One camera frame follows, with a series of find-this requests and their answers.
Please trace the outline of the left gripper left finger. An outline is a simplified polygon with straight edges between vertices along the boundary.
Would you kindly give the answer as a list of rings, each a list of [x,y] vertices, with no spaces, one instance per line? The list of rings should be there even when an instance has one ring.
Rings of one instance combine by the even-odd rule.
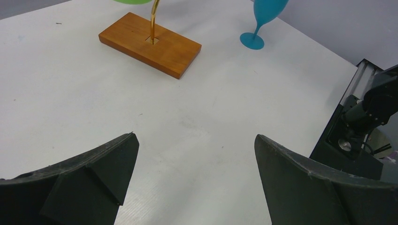
[[[3,225],[112,225],[138,156],[134,133],[0,181]]]

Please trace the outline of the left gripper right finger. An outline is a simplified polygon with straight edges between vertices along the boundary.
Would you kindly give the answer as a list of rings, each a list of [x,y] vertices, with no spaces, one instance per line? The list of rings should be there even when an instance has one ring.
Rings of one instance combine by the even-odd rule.
[[[260,134],[254,151],[272,224],[397,224],[396,184],[336,170]]]

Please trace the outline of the blue plastic wine glass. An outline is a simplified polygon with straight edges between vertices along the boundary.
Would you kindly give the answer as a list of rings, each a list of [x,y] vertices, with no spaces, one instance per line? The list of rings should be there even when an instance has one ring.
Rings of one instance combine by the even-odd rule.
[[[264,47],[264,40],[258,35],[261,27],[277,18],[285,9],[289,0],[255,0],[253,12],[256,20],[254,32],[245,32],[240,35],[241,43],[252,50]]]

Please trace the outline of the green plastic wine glass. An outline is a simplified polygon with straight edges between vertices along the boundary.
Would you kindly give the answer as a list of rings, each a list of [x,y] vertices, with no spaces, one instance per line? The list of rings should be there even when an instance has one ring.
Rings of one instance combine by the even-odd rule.
[[[141,5],[151,2],[152,0],[114,0],[114,1],[128,5]]]

